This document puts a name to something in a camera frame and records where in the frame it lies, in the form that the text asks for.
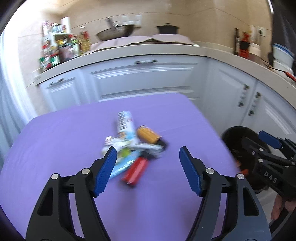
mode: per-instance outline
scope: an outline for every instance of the white cabinet door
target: white cabinet door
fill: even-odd
[[[296,111],[279,94],[259,82],[242,126],[296,142]]]
[[[221,135],[239,126],[247,111],[256,79],[228,64],[211,60],[202,112]]]
[[[84,67],[83,72],[91,84],[92,101],[177,92],[198,104],[199,94],[203,93],[206,60],[182,55],[137,56],[93,64]]]
[[[89,103],[81,70],[58,75],[40,84],[51,111]]]

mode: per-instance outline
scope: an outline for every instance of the countertop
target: countertop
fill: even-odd
[[[253,76],[254,78],[260,80],[261,82],[272,88],[274,91],[276,91],[288,103],[290,103],[290,105],[293,106],[294,109],[296,109],[296,97],[294,97],[294,94],[296,94],[296,88],[273,71],[268,70],[267,68],[250,60],[233,55],[229,52],[192,45],[140,44],[101,50],[72,59],[45,71],[35,78],[35,85],[38,85],[59,74],[86,65],[117,58],[155,54],[204,56],[219,60],[235,68],[238,68]]]

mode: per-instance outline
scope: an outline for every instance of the purple tablecloth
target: purple tablecloth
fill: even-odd
[[[234,176],[238,170],[222,141],[198,109],[181,94],[157,94],[82,105],[31,120],[13,144],[0,174],[0,205],[22,236],[36,201],[52,173],[74,175],[101,158],[106,136],[116,136],[117,113],[128,110],[135,126],[147,125],[169,143],[151,161],[134,189],[122,176],[110,180],[95,199],[112,241],[185,240],[201,198],[191,191],[179,161],[185,145],[206,167]],[[219,235],[225,196],[215,235]],[[71,211],[83,236],[74,195]]]

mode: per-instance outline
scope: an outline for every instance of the tiled wall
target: tiled wall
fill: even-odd
[[[39,87],[34,85],[31,72],[38,68],[41,56],[41,26],[44,20],[59,22],[69,16],[72,32],[86,25],[92,43],[98,42],[97,34],[107,29],[105,18],[121,20],[128,15],[133,20],[142,14],[142,27],[133,35],[157,34],[155,26],[171,23],[179,33],[192,41],[211,42],[233,47],[234,28],[248,31],[249,26],[266,28],[262,39],[262,57],[267,60],[271,51],[271,15],[267,0],[59,0],[59,14],[42,11],[40,0],[27,0],[17,11],[22,19],[18,29],[18,52],[24,82],[36,112],[48,112]]]
[[[266,28],[262,58],[271,51],[271,15],[267,0],[189,0],[189,37],[233,48],[234,28],[247,32],[251,25]]]
[[[92,43],[95,36],[107,29],[105,18],[121,20],[122,15],[133,19],[142,14],[142,28],[133,35],[157,34],[155,26],[171,23],[180,27],[179,33],[192,41],[212,42],[233,47],[234,29],[248,32],[251,25],[266,28],[262,38],[262,57],[267,60],[271,50],[271,15],[267,0],[76,0],[63,14],[71,19],[72,32],[86,25]]]
[[[132,35],[151,36],[158,33],[155,26],[170,23],[178,26],[179,33],[188,35],[188,0],[80,0],[70,7],[63,16],[69,16],[72,32],[79,33],[79,27],[85,25],[92,43],[99,39],[96,34],[108,28],[105,19],[121,21],[122,15],[134,20],[136,14],[142,14],[142,27]]]
[[[39,68],[41,57],[42,22],[59,22],[61,17],[41,11],[38,0],[27,0],[16,11],[14,18],[19,19],[17,31],[20,67],[25,87],[38,115],[48,113],[41,90],[34,85],[32,72]]]

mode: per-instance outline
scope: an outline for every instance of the cabinet handle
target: cabinet handle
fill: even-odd
[[[56,81],[56,82],[51,82],[49,85],[55,85],[57,83],[60,83],[64,80],[64,78],[61,78],[60,80]]]
[[[153,59],[153,60],[141,60],[141,61],[136,61],[135,64],[151,64],[151,63],[156,63],[158,60]]]
[[[255,95],[255,99],[253,100],[251,109],[249,111],[249,114],[248,114],[249,116],[252,116],[255,114],[255,109],[256,109],[256,106],[258,105],[258,101],[259,101],[260,97],[261,97],[261,93],[257,92]]]
[[[246,100],[248,89],[250,89],[250,86],[244,85],[244,88],[243,88],[243,91],[242,91],[242,95],[241,95],[240,100],[239,100],[238,107],[243,107],[244,106],[244,102]]]

